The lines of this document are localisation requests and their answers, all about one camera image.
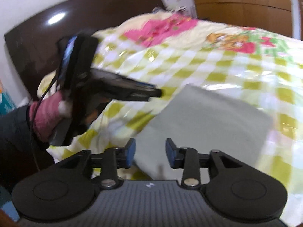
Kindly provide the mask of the hand in pink glove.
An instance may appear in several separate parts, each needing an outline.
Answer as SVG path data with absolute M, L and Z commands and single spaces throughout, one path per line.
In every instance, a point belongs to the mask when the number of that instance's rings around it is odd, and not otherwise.
M 44 99 L 38 107 L 38 101 L 30 105 L 29 118 L 33 121 L 33 130 L 38 138 L 46 142 L 53 129 L 63 118 L 70 118 L 72 103 L 63 100 L 63 92 L 57 91 L 52 96 Z

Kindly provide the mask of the black jacket forearm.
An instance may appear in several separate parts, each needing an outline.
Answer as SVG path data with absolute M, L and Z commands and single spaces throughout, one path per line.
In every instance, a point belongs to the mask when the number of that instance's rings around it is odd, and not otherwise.
M 29 106 L 1 116 L 1 186 L 9 193 L 21 180 L 54 164 L 48 143 L 30 134 Z

